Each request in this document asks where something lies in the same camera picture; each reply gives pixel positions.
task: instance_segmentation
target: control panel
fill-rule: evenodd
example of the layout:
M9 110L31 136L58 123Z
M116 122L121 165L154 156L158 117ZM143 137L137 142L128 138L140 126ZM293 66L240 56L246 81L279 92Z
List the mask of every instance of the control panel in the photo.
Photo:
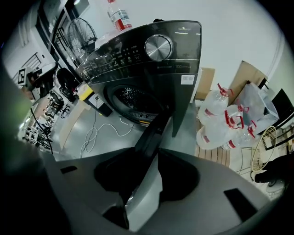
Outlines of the control panel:
M96 49L77 68L87 82L149 74L197 73L201 25L162 21L129 30Z

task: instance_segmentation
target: white cable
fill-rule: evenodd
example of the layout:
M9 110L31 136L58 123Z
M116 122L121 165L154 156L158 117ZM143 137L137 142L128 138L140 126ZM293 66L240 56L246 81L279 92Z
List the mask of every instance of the white cable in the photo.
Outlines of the white cable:
M125 125L129 125L129 124L127 124L127 123L124 123L124 122L121 120L121 118L119 118L119 119L120 119L120 121L121 121L123 124L125 124ZM86 137L85 137L84 143L83 143L83 145L82 145L82 147L81 147L81 151L80 151L80 154L79 154L79 157L80 157L80 158L82 158L82 151L83 151L83 150L86 150L87 153L89 153L89 152L91 152L91 151L93 150L93 148L94 148L94 146L95 146L95 142L96 142L96 137L97 137L97 135L98 135L98 131L99 131L103 126L105 126L105 125L111 126L111 127L115 130L116 134L117 134L119 137L126 136L128 133L131 132L132 128L134 127L134 123L133 123L133 125L130 127L130 130L129 130L126 134L123 134L123 135L120 135L120 134L118 133L118 131L116 130L116 128L115 128L113 125L108 124L108 123L103 124L98 130L97 130L96 127L91 128L91 129L88 131L88 133L87 133L87 135L86 135ZM92 139L87 140L88 134L89 134L89 132L90 132L92 129L95 129L95 130L96 130L95 136L94 136ZM94 144L93 144L93 146L91 147L91 149L88 151L88 150L87 150L87 147L86 147L86 144L87 144L88 142L92 142L93 140L94 140Z

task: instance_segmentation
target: control knob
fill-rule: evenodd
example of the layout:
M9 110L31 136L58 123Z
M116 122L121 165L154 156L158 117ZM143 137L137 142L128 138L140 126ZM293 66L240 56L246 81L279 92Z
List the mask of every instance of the control knob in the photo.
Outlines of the control knob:
M164 35L153 35L145 42L145 52L153 61L162 61L167 59L171 55L172 50L172 41Z

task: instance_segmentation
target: front-loading washing machine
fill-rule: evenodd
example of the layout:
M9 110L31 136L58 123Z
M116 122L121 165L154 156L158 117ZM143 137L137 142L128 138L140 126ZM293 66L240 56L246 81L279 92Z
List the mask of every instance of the front-loading washing machine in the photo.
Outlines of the front-loading washing machine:
M148 125L169 110L174 137L198 85L201 33L196 21L134 28L96 49L77 72L104 102L135 123Z

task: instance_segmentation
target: plastic bottle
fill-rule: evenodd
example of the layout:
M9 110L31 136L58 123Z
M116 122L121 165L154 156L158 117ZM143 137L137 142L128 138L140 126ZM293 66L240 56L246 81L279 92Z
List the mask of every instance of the plastic bottle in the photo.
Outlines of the plastic bottle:
M199 109L198 118L203 125L206 125L210 118L222 114L228 106L228 89L217 85L220 90L210 91Z
M229 117L233 115L243 117L243 113L248 112L249 108L244 107L243 105L230 105L226 110L228 111Z
M238 148L240 146L249 146L255 142L255 136L253 132L256 129L256 124L251 121L252 124L249 126L245 126L244 129L237 130L237 134L225 143L222 148L224 150L231 150L234 148Z
M236 115L229 117L225 110L223 115L212 117L207 125L197 132L197 143L202 149L214 149L231 140L237 134L237 129L243 128L243 118Z
M115 28L119 31L125 31L132 28L129 16L125 10L122 10L117 0L107 0L109 2L108 15L114 23Z

